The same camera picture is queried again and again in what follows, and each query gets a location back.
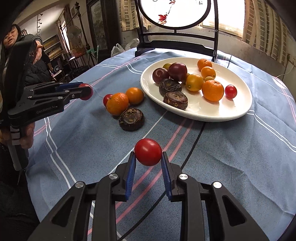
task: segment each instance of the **plate of fruit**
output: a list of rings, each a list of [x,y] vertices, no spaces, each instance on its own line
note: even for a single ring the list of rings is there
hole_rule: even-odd
[[[208,122],[234,120],[252,105],[247,84],[229,69],[207,59],[160,60],[141,75],[147,96],[180,116]]]

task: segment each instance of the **person's hand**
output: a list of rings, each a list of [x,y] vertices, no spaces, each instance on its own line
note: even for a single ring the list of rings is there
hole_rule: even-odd
[[[42,56],[42,45],[40,43],[40,41],[36,40],[37,43],[37,47],[36,47],[36,57],[33,61],[33,64],[35,64],[37,61],[39,61],[41,59]]]
[[[25,127],[26,136],[20,139],[20,144],[23,149],[29,149],[33,145],[35,122]],[[0,131],[0,142],[7,145],[7,141],[11,140],[11,133],[8,129],[2,129]]]

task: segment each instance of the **blue gripper pad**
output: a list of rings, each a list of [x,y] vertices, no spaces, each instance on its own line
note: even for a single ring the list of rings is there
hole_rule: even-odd
[[[163,181],[164,181],[164,184],[165,184],[165,192],[166,192],[166,195],[168,197],[168,200],[171,201],[171,199],[172,199],[172,182],[171,182],[171,179],[170,179],[170,175],[168,173],[168,167],[167,167],[167,163],[166,163],[166,160],[165,160],[164,153],[163,153],[163,155],[161,157],[161,169],[163,171]]]
[[[77,88],[79,85],[83,84],[83,82],[75,82],[70,84],[62,84],[58,88],[56,88],[56,92],[61,92],[63,90]]]
[[[131,195],[131,190],[133,188],[133,179],[135,177],[135,170],[136,170],[136,156],[135,154],[133,154],[131,158],[130,168],[128,170],[128,176],[126,179],[126,193],[125,193],[126,200],[128,200]]]

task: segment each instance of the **blue tablecloth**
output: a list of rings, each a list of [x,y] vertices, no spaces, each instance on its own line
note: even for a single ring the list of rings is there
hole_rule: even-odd
[[[183,172],[203,183],[222,182],[269,239],[277,240],[296,212],[296,105],[286,86],[253,65],[219,52],[217,63],[240,76],[252,92],[253,104],[245,116],[222,123],[193,121],[167,112],[146,97],[138,107],[145,125],[125,132],[103,106],[106,94],[140,88],[142,71],[158,60],[210,59],[175,50],[154,50],[135,58],[134,52],[107,59],[76,78],[93,86],[92,98],[73,100],[64,112],[36,123],[26,175],[39,219],[76,181],[97,182],[126,162],[143,137],[156,140],[169,159],[181,165],[204,126]],[[117,204],[119,236],[164,192],[161,175],[160,164],[137,165],[137,187],[127,203]],[[181,203],[170,203],[165,197],[126,240],[178,240],[180,223]]]

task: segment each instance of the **round decorative screen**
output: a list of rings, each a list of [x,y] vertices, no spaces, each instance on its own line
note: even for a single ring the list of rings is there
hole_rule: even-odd
[[[153,24],[167,29],[186,29],[202,22],[210,0],[140,0],[139,9]]]

